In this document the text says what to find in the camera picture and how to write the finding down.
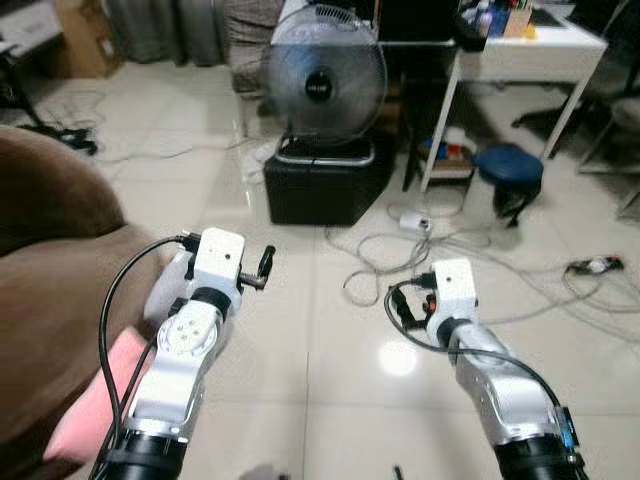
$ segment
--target fan stand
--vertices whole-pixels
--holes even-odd
[[[285,133],[280,137],[274,156],[290,165],[366,167],[375,155],[375,145],[367,137],[356,137],[339,145],[322,145],[311,137]]]

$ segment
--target gray curtain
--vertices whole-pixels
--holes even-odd
[[[223,0],[102,0],[125,58],[224,63]]]

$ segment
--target cardboard box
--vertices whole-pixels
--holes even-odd
[[[59,77],[107,77],[122,64],[100,0],[56,0],[65,45],[53,55]]]

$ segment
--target black cable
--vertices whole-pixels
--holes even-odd
[[[113,379],[113,373],[111,372],[111,366],[109,365],[109,358],[107,355],[107,320],[109,318],[109,310],[111,309],[111,302],[113,301],[113,296],[115,295],[116,289],[120,285],[120,282],[127,274],[129,270],[145,255],[149,254],[152,250],[155,250],[162,245],[166,245],[167,243],[182,243],[187,239],[184,235],[176,235],[172,237],[163,238],[147,247],[143,248],[140,252],[136,253],[118,272],[116,277],[113,279],[111,286],[109,287],[109,291],[107,292],[107,296],[105,297],[104,304],[102,305],[102,313],[100,314],[100,326],[98,329],[98,354],[100,356],[100,368],[102,369],[102,373],[104,374],[104,380],[107,384],[107,391],[109,392],[109,400],[111,401],[111,411],[113,413],[113,443],[114,447],[117,447],[117,442],[120,437],[120,417],[121,417],[121,409],[118,401],[118,392],[116,389],[116,384]]]
[[[147,360],[147,357],[149,356],[149,353],[151,352],[151,350],[153,348],[155,348],[156,344],[157,344],[157,338],[154,335],[153,338],[151,340],[149,340],[147,342],[147,345],[145,347],[145,349],[142,351],[142,353],[140,354],[140,358],[138,359],[138,363],[136,364],[136,368],[133,370],[133,373],[131,374],[131,379],[129,380],[129,384],[127,385],[127,389],[124,392],[124,395],[122,396],[122,401],[120,402],[120,411],[123,411],[124,408],[127,406],[127,402],[129,402],[129,398],[131,397],[131,394],[133,393],[133,389],[136,386],[136,383],[138,381],[138,377],[140,376],[140,372],[142,371],[142,367],[144,366],[145,361]],[[103,476],[103,473],[105,471],[105,469],[103,468],[99,473],[97,473],[98,467],[101,465],[102,463],[102,459],[104,458],[108,448],[109,448],[109,443],[111,442],[111,439],[113,438],[113,432],[115,430],[115,424],[114,424],[114,420],[111,421],[111,425],[109,426],[109,430],[107,431],[107,434],[104,437],[104,440],[102,441],[102,445],[100,446],[100,450],[98,450],[98,456],[96,457],[96,461],[93,464],[93,468],[91,469],[91,473],[89,474],[89,479],[100,479]]]
[[[389,291],[387,291],[387,294],[384,297],[384,310],[387,313],[387,317],[389,317],[389,321],[391,322],[391,324],[395,327],[396,330],[398,330],[398,332],[400,332],[400,334],[403,337],[405,337],[414,345],[420,348],[423,348],[425,350],[428,350],[430,352],[444,353],[447,355],[477,355],[477,356],[483,356],[483,357],[497,358],[499,360],[508,362],[520,368],[521,370],[525,371],[531,378],[537,381],[549,396],[549,399],[551,400],[551,403],[553,403],[554,407],[562,406],[562,404],[560,403],[560,400],[556,396],[551,386],[533,368],[531,368],[529,365],[527,365],[523,361],[518,360],[517,358],[513,358],[512,356],[504,353],[492,352],[490,350],[480,350],[476,348],[437,347],[435,345],[430,345],[428,343],[422,342],[417,338],[415,338],[413,335],[411,335],[409,332],[407,332],[404,328],[402,328],[402,325],[400,324],[400,322],[396,320],[395,315],[393,314],[393,310],[391,308],[391,295],[393,295],[393,293],[396,290],[399,290],[401,287],[405,285],[415,285],[415,282],[412,280],[405,280],[403,282],[400,282],[394,285],[393,287],[391,287]]]

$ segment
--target pen holder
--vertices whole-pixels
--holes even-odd
[[[531,19],[531,9],[511,10],[509,20],[504,29],[505,38],[521,38],[525,36],[529,20]]]

